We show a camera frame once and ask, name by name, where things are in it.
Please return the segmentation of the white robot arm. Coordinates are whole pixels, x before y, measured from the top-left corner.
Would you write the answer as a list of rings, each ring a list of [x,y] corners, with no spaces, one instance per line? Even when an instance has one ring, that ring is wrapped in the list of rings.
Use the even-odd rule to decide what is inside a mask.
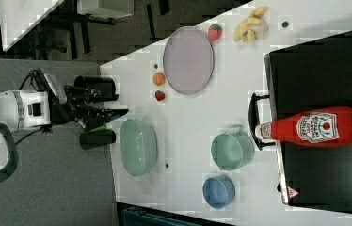
[[[128,113],[126,108],[96,106],[118,100],[115,82],[110,78],[78,76],[71,86],[63,86],[51,74],[33,70],[24,81],[31,90],[0,92],[0,123],[12,132],[71,121],[85,131],[93,131]]]

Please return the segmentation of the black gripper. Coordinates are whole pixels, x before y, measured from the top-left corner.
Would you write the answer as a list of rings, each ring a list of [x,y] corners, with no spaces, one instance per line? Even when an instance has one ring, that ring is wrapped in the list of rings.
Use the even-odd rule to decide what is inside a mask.
[[[45,91],[48,93],[50,121],[52,125],[80,122],[85,131],[91,131],[124,115],[128,109],[95,109],[88,103],[117,101],[118,94],[88,89],[85,86],[61,85],[48,73],[43,75]]]

